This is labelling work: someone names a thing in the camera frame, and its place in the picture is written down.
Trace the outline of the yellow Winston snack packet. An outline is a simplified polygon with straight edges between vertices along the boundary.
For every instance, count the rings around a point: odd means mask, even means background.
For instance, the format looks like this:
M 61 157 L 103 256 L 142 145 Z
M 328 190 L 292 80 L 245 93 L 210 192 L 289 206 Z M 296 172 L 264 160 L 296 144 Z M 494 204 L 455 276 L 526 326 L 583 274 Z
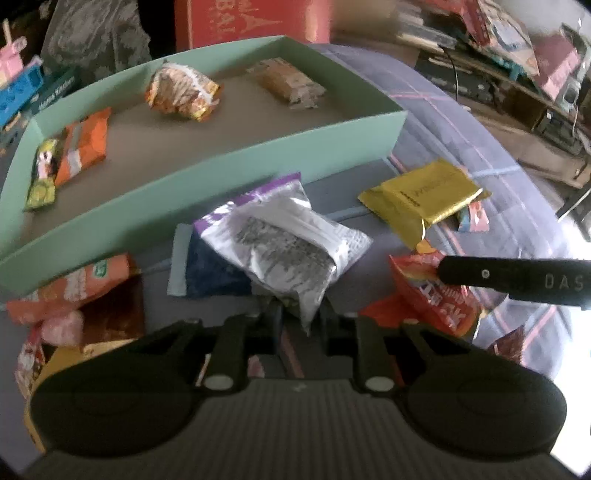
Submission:
M 413 249 L 431 226 L 490 196 L 465 171 L 438 159 L 363 191 L 358 199 Z

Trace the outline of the red square snack packet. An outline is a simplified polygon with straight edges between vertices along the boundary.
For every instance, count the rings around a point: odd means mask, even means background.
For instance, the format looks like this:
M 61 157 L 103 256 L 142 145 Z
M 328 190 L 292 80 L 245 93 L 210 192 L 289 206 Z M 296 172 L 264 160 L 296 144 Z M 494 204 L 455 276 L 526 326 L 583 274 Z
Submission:
M 393 294 L 376 301 L 359 312 L 360 316 L 372 318 L 384 328 L 399 328 L 403 324 L 417 324 L 419 315 L 401 295 Z

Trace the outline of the red Global cardboard box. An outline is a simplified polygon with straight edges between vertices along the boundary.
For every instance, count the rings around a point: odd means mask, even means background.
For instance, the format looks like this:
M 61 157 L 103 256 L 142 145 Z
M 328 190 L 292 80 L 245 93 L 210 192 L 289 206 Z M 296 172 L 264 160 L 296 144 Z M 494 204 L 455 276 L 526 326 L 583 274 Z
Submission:
M 174 3 L 174 17 L 178 51 L 266 36 L 328 43 L 332 2 L 180 0 Z

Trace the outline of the red patterned snack packet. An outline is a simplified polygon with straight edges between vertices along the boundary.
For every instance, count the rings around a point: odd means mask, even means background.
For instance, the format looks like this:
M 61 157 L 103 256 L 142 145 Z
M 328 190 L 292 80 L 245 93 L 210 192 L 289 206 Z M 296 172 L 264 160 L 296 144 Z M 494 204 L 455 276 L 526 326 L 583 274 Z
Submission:
M 521 325 L 492 343 L 487 348 L 487 351 L 521 365 L 523 361 L 524 339 L 525 329 Z

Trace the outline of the grey lace cloth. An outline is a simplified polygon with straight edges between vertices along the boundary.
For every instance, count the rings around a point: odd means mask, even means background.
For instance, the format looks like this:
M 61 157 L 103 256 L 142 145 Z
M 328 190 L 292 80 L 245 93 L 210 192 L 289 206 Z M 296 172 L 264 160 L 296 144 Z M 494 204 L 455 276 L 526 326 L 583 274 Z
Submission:
M 149 61 L 149 42 L 135 1 L 59 1 L 40 57 L 46 72 L 74 67 L 88 85 Z

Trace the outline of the brown gold chocolate packet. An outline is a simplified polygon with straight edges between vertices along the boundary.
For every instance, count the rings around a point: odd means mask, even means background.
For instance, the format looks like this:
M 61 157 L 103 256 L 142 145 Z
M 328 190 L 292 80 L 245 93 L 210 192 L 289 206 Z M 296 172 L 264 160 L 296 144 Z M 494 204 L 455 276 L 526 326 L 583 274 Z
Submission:
M 83 347 L 136 339 L 145 334 L 143 284 L 133 275 L 108 293 L 80 308 Z

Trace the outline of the orange silver snack packet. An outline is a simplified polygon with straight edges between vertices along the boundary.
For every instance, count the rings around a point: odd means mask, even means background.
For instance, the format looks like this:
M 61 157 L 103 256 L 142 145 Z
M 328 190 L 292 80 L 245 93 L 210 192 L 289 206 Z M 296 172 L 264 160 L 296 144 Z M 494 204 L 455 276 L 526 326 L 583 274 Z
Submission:
M 62 156 L 55 177 L 57 188 L 106 158 L 111 108 L 90 114 L 65 127 Z

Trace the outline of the pink patterned snack packet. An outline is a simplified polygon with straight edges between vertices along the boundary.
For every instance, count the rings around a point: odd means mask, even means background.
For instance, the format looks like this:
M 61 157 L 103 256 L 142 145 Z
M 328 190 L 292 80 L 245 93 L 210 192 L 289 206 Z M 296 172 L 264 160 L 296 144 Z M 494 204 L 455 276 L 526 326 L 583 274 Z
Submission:
M 35 382 L 46 365 L 49 348 L 44 345 L 41 326 L 35 325 L 29 330 L 28 337 L 22 344 L 17 357 L 14 373 L 16 384 L 24 399 L 28 399 Z

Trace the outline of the silver purple snack bag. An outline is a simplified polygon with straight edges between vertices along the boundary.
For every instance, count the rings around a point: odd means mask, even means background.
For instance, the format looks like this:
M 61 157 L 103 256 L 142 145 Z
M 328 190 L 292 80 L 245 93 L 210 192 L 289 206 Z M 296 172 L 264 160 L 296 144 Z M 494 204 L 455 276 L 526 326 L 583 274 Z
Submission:
M 373 239 L 311 208 L 301 174 L 260 185 L 193 223 L 211 249 L 260 287 L 297 302 L 305 333 L 325 292 L 369 251 Z

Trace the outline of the cluttered wooden shelf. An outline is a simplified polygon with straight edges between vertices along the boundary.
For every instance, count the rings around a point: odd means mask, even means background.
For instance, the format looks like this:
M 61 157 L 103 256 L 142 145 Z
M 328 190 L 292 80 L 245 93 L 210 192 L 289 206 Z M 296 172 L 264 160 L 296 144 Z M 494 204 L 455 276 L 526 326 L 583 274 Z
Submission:
M 503 147 L 535 174 L 590 187 L 590 127 L 568 112 L 563 88 L 590 60 L 570 27 L 532 40 L 496 1 L 335 1 L 332 40 L 375 47 L 432 83 L 468 98 Z

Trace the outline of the orange noodle snack bag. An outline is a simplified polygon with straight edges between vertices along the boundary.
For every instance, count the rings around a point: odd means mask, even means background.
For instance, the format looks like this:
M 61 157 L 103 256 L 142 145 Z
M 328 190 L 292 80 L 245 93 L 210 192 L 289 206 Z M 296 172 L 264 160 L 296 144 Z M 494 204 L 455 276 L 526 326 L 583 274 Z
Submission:
M 222 86 L 194 68 L 164 61 L 144 92 L 147 105 L 162 114 L 202 122 L 219 104 Z

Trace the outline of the red rainbow candy bag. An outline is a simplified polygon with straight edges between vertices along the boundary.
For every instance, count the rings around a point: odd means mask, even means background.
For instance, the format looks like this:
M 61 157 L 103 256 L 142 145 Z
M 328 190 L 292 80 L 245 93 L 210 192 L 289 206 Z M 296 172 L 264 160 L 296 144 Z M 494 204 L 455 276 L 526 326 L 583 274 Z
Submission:
M 438 267 L 445 255 L 427 240 L 407 255 L 389 256 L 394 295 L 403 300 L 419 322 L 459 338 L 473 337 L 483 307 L 467 286 L 445 284 Z

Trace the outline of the blue white biscuit packet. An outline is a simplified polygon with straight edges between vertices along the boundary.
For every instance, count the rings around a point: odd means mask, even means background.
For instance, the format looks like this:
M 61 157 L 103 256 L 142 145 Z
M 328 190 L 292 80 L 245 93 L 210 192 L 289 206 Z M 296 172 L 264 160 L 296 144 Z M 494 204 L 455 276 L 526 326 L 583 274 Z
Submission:
M 249 277 L 219 256 L 192 225 L 176 226 L 167 282 L 169 296 L 204 299 L 251 293 Z

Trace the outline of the orange sausage snack packet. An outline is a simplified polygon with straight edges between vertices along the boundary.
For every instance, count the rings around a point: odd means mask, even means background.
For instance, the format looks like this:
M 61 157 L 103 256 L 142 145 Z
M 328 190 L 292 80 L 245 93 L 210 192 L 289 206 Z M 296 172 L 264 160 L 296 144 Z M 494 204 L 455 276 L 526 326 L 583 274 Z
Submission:
M 128 254 L 88 264 L 32 293 L 6 303 L 12 321 L 34 325 L 61 317 L 97 299 L 129 279 L 135 270 Z

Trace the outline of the pink grapefruit candy packet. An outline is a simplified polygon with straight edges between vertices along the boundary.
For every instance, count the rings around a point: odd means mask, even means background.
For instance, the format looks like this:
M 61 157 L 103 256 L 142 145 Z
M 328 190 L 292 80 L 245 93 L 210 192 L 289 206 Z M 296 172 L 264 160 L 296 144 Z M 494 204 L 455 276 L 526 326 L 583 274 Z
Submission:
M 456 214 L 458 230 L 464 233 L 484 233 L 490 231 L 490 222 L 481 201 L 475 201 Z

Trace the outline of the pink marshmallow candy packet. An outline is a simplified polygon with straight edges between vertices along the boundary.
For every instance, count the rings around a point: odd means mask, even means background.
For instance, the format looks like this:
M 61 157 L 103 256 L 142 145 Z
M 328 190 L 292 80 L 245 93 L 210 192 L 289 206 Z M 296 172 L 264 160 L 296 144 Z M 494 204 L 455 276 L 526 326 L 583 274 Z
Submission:
M 84 318 L 80 311 L 74 310 L 62 317 L 45 320 L 40 336 L 44 343 L 55 347 L 75 348 L 82 345 Z

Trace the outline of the small yellow cartoon packet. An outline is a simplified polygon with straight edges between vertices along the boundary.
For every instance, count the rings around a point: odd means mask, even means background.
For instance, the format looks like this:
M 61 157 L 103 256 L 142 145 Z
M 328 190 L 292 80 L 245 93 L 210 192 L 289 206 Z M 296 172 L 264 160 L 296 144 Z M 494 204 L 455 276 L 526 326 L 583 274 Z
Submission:
M 61 150 L 62 141 L 57 138 L 46 139 L 37 148 L 25 202 L 26 211 L 38 210 L 55 202 L 55 179 Z

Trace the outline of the toy kitchen playset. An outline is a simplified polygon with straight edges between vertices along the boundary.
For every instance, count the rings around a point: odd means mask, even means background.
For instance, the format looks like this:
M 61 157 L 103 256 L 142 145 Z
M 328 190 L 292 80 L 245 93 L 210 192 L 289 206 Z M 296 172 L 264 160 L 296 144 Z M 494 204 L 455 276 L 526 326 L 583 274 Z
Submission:
M 1 156 L 12 152 L 30 119 L 76 90 L 75 67 L 45 73 L 39 56 L 28 64 L 22 59 L 24 36 L 13 38 L 7 19 L 2 22 L 5 45 L 1 47 Z

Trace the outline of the clear cake bar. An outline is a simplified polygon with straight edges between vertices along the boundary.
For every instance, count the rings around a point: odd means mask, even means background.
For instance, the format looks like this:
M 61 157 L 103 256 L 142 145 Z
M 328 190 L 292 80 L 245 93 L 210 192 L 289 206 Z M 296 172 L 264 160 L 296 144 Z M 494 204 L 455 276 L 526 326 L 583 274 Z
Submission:
M 315 109 L 326 92 L 325 87 L 280 57 L 260 60 L 246 72 L 291 109 Z

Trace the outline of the mint green cardboard box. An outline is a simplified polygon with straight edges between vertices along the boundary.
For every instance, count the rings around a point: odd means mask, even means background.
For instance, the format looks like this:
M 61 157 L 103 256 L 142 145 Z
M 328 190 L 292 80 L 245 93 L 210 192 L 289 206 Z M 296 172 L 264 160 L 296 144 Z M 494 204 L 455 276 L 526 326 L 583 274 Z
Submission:
M 246 69 L 283 58 L 325 87 L 315 109 L 291 109 Z M 327 48 L 283 36 L 185 51 L 172 61 L 221 82 L 221 103 L 197 122 L 158 113 L 144 92 L 157 61 L 114 74 L 28 123 L 1 191 L 1 286 L 24 295 L 92 261 L 137 253 L 197 207 L 274 177 L 312 182 L 387 156 L 406 112 Z M 44 139 L 111 108 L 107 154 L 65 184 L 48 209 L 24 208 Z

